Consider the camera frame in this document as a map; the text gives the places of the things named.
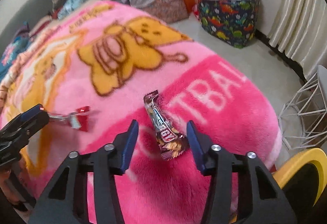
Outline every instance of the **tiled floor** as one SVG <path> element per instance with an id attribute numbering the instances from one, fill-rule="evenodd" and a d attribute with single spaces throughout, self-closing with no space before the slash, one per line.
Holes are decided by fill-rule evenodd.
<path id="1" fill-rule="evenodd" d="M 171 26 L 212 49 L 244 73 L 269 99 L 276 114 L 301 87 L 297 74 L 259 40 L 253 40 L 251 45 L 241 50 L 233 48 L 205 32 L 193 15 Z M 293 154 L 294 151 L 289 152 L 283 144 L 276 168 Z"/>

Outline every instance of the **dinosaur print basket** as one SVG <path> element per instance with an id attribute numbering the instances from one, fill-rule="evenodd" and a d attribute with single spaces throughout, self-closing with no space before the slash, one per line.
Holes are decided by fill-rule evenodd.
<path id="1" fill-rule="evenodd" d="M 260 0 L 198 0 L 204 30 L 228 44 L 243 48 L 253 38 Z"/>

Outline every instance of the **screw head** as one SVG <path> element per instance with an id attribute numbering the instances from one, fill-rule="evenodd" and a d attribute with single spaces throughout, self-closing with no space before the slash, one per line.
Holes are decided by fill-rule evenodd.
<path id="1" fill-rule="evenodd" d="M 257 157 L 257 154 L 254 152 L 248 152 L 246 154 L 250 159 L 255 159 Z"/>
<path id="2" fill-rule="evenodd" d="M 212 146 L 211 146 L 211 149 L 212 149 L 213 151 L 220 151 L 220 150 L 221 150 L 221 146 L 220 146 L 220 145 L 212 145 Z"/>
<path id="3" fill-rule="evenodd" d="M 69 158 L 74 159 L 78 156 L 78 152 L 77 151 L 70 152 L 68 156 Z"/>
<path id="4" fill-rule="evenodd" d="M 110 151 L 110 150 L 113 150 L 115 148 L 115 146 L 113 144 L 108 144 L 108 145 L 105 145 L 104 146 L 104 149 L 106 151 Z"/>

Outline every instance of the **curtain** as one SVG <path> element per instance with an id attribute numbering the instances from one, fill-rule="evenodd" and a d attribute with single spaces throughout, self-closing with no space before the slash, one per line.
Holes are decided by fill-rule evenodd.
<path id="1" fill-rule="evenodd" d="M 269 44 L 298 62 L 309 79 L 317 65 L 327 67 L 325 0 L 282 0 L 268 37 Z"/>

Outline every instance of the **pink blanket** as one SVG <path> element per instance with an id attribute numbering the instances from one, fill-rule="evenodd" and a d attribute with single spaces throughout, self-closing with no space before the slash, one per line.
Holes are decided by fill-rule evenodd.
<path id="1" fill-rule="evenodd" d="M 181 132 L 191 119 L 230 152 L 254 151 L 269 168 L 277 158 L 277 118 L 261 92 L 217 54 L 148 14 L 98 2 L 47 35 L 1 84 L 3 92 L 10 84 L 1 125 L 41 103 L 62 114 L 90 106 L 90 129 L 51 123 L 32 137 L 22 155 L 36 197 L 70 151 L 95 151 L 136 119 L 140 129 L 130 168 L 116 177 L 125 222 L 198 223 L 210 179 L 196 170 L 190 151 L 161 160 L 143 105 L 143 96 L 156 89 L 161 108 Z M 92 175 L 88 184 L 95 223 Z"/>

